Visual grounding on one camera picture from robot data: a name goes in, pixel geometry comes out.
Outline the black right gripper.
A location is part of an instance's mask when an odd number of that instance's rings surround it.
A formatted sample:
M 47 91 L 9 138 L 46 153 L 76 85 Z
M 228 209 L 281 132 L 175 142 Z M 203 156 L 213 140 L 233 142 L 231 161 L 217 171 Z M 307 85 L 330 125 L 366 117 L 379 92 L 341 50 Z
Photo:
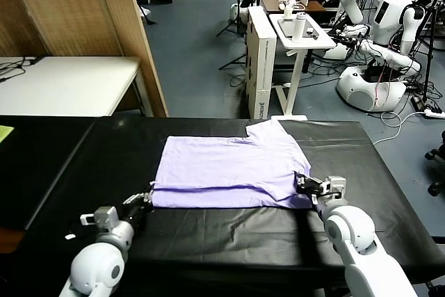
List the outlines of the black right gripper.
M 294 172 L 294 187 L 297 193 L 304 193 L 315 207 L 320 198 L 328 195 L 328 190 L 323 188 L 323 182 L 317 178 L 308 177 L 299 172 Z

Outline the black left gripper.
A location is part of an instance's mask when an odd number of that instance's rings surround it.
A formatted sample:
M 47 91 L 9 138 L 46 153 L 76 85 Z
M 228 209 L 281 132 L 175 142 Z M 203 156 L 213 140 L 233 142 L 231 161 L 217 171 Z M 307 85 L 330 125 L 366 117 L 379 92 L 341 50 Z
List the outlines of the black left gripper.
M 149 182 L 145 187 L 145 193 L 130 195 L 122 203 L 120 220 L 132 226 L 136 231 L 140 223 L 145 219 L 145 214 L 153 210 L 152 196 L 154 193 L 154 182 Z

